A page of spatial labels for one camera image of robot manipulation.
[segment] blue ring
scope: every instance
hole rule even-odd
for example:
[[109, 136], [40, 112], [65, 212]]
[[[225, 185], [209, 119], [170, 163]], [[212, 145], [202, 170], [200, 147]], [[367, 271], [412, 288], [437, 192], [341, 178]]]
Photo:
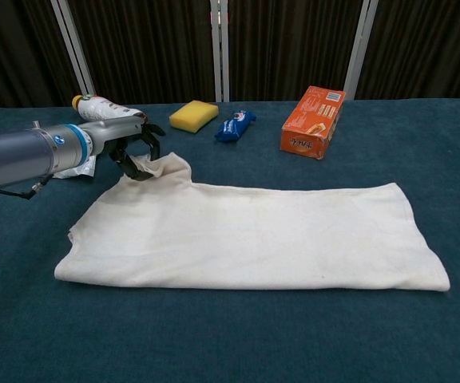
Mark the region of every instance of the blue ring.
[[81, 161], [76, 166], [79, 166], [86, 161], [86, 157], [88, 156], [88, 146], [86, 145], [85, 137], [79, 132], [79, 128], [74, 124], [65, 124], [67, 128], [73, 131], [77, 138], [79, 139], [79, 143], [81, 144]]

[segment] white plastic wrapper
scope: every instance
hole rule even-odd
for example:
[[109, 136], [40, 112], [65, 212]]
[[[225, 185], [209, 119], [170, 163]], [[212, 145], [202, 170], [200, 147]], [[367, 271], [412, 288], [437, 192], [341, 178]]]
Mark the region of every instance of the white plastic wrapper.
[[95, 173], [95, 161], [95, 156], [90, 156], [83, 165], [79, 165], [77, 168], [66, 169], [62, 172], [54, 173], [53, 178], [65, 179], [77, 176], [93, 177], [93, 174]]

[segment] white bottle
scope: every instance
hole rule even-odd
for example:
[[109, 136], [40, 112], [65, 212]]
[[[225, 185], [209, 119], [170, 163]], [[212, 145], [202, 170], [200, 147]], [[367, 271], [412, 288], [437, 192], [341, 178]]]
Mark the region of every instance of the white bottle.
[[107, 120], [126, 116], [139, 116], [145, 118], [145, 114], [138, 109], [127, 108], [99, 96], [87, 94], [76, 96], [72, 99], [72, 106], [81, 117], [87, 121]]

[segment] orange box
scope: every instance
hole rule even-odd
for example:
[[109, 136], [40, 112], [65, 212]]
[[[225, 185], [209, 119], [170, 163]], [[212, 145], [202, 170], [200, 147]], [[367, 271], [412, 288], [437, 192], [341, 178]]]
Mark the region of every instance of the orange box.
[[281, 128], [280, 149], [321, 160], [333, 137], [345, 92], [310, 86]]

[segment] white cloth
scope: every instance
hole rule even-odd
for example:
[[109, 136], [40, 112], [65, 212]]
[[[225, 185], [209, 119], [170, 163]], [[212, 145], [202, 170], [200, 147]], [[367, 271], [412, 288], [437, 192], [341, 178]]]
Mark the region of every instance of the white cloth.
[[445, 291], [396, 184], [278, 191], [195, 184], [174, 153], [123, 176], [72, 227], [56, 278], [108, 286]]

